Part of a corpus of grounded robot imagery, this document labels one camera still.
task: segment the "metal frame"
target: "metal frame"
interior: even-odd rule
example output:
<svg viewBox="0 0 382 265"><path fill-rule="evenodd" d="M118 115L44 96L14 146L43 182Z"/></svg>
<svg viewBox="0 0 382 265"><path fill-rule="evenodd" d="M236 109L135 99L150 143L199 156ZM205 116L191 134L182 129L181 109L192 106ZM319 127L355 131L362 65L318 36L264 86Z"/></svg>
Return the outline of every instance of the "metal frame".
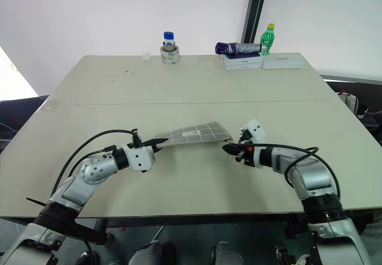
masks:
<svg viewBox="0 0 382 265"><path fill-rule="evenodd" d="M253 43L264 0L249 0L241 43Z"/></svg>

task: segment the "blue bottle cap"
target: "blue bottle cap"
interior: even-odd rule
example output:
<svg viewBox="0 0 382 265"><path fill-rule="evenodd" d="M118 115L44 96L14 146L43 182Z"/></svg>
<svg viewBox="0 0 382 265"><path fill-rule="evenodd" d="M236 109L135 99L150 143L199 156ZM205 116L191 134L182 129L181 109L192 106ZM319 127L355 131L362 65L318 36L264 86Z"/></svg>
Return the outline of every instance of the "blue bottle cap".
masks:
<svg viewBox="0 0 382 265"><path fill-rule="evenodd" d="M164 34L165 39L174 39L174 32L166 31Z"/></svg>

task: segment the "white label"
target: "white label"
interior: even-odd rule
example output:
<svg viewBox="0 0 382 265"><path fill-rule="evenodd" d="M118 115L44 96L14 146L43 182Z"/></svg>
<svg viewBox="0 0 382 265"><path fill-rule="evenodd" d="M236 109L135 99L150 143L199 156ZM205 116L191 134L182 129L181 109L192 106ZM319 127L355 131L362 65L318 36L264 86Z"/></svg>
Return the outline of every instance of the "white label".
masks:
<svg viewBox="0 0 382 265"><path fill-rule="evenodd" d="M181 135L183 137L187 137L188 135L200 135L200 134L201 134L201 132L199 130L197 130L197 131L191 131L191 132L183 132Z"/></svg>

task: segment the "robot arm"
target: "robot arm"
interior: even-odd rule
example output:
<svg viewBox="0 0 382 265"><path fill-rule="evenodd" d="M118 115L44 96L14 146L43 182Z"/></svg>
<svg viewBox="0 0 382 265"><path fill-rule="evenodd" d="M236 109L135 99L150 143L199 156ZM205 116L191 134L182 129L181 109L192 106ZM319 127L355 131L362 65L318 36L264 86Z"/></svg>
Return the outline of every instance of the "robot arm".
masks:
<svg viewBox="0 0 382 265"><path fill-rule="evenodd" d="M52 195L35 221L26 226L1 257L0 265L57 264L58 260L51 251L60 248L66 235L78 234L81 228L75 223L75 218L95 189L126 167L142 172L150 170L155 161L154 152L158 151L156 145L165 140L153 139L142 143L135 133L133 143L123 145L120 149L114 147L112 153L84 159L73 176Z"/></svg>
<svg viewBox="0 0 382 265"><path fill-rule="evenodd" d="M312 251L311 263L307 264L371 264L352 220L345 215L332 175L325 164L312 156L301 159L307 155L306 151L286 149L281 145L261 146L265 144L259 141L264 141L264 138L260 124L252 120L242 129L239 141L244 143L226 144L223 149L235 155L236 161L244 160L245 165L271 167L275 172L286 173L303 204L308 228L317 241L314 249L318 253Z"/></svg>

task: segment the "tape roll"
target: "tape roll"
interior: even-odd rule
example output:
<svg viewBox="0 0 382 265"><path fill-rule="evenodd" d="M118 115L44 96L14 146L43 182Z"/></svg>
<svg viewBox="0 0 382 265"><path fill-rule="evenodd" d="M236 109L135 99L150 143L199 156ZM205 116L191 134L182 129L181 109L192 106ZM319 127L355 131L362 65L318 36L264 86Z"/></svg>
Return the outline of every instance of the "tape roll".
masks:
<svg viewBox="0 0 382 265"><path fill-rule="evenodd" d="M165 48L162 46L161 47L161 56L162 56L162 61L163 63L166 64L175 64L179 61L180 56L179 56L179 47L175 46L174 51L165 51Z"/></svg>

